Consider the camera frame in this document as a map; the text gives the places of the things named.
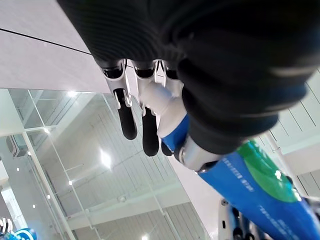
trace glass panel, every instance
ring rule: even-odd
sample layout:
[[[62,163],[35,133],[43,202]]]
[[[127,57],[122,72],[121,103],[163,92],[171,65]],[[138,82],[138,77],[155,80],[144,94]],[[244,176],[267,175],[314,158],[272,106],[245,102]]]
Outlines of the glass panel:
[[[32,98],[26,89],[8,90],[25,129],[43,127]]]
[[[37,90],[31,93],[44,125],[57,125],[77,101],[80,93],[74,91]]]
[[[30,94],[46,129],[29,129],[27,136],[76,239],[210,239],[161,148],[145,155],[135,99],[138,135],[127,140],[110,94]]]
[[[8,175],[2,193],[14,230],[29,227],[38,239],[60,240],[60,220],[51,206],[38,171],[21,135],[0,138],[1,164]]]

